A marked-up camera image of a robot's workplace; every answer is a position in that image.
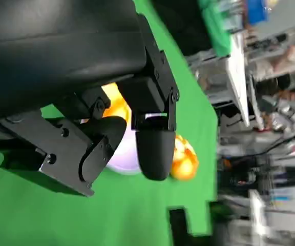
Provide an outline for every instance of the green fabric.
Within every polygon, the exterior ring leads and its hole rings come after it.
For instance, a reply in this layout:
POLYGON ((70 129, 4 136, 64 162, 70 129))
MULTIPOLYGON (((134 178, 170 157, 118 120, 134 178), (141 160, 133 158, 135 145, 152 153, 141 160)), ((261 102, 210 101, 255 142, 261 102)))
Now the green fabric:
POLYGON ((224 29, 224 19, 222 13, 217 10, 216 1, 198 0, 198 5, 215 53, 218 57, 228 56, 231 52, 230 33, 224 29))
MULTIPOLYGON (((164 182, 141 174, 105 170, 91 198, 53 193, 0 169, 0 245, 171 245, 167 208, 187 208, 193 233, 208 232, 207 201, 215 198, 217 118, 184 58, 147 1, 136 0, 164 49, 178 83, 178 133, 196 150, 200 166, 192 181, 164 182)), ((52 106, 44 116, 60 113, 52 106)))

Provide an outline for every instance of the purple object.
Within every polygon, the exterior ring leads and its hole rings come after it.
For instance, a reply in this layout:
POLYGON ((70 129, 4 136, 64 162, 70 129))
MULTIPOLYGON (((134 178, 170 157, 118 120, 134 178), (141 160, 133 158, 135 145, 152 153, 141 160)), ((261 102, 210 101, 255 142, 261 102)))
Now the purple object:
POLYGON ((109 160, 107 167, 117 173, 134 175, 141 172, 136 150, 135 131, 127 126, 118 148, 109 160))

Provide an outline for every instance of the green backdrop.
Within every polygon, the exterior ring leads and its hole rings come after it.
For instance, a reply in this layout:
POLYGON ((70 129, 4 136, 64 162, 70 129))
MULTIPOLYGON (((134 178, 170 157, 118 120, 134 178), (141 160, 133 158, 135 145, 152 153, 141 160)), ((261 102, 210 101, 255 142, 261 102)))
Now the green backdrop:
MULTIPOLYGON (((95 195, 85 198, 52 193, 0 169, 0 245, 170 245, 167 208, 177 206, 187 208, 192 233, 207 232, 206 202, 215 196, 217 118, 150 4, 135 2, 179 86, 177 133, 197 152, 196 178, 155 182, 105 170, 93 184, 95 195)), ((48 117, 59 114, 52 106, 43 112, 48 117)))

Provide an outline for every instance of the blue object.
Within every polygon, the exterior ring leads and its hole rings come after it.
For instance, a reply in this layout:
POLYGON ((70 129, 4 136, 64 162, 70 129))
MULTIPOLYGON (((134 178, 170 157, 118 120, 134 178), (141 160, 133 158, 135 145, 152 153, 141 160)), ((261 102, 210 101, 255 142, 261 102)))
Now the blue object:
POLYGON ((268 20, 266 0, 246 0, 248 22, 255 25, 268 20))
POLYGON ((288 196, 275 196, 273 198, 274 201, 289 201, 290 198, 288 196))

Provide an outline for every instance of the orange ball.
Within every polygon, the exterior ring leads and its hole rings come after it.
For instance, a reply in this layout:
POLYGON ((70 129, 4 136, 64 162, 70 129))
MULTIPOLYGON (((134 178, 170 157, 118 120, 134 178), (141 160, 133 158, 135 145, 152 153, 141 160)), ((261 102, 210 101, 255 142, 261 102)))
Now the orange ball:
POLYGON ((130 124, 132 110, 127 102, 123 99, 116 83, 102 86, 102 89, 111 101, 111 106, 104 111, 103 117, 119 116, 126 120, 127 124, 130 124))
POLYGON ((190 180, 195 177, 198 166, 198 157, 193 147, 186 139, 176 136, 171 176, 178 180, 190 180))

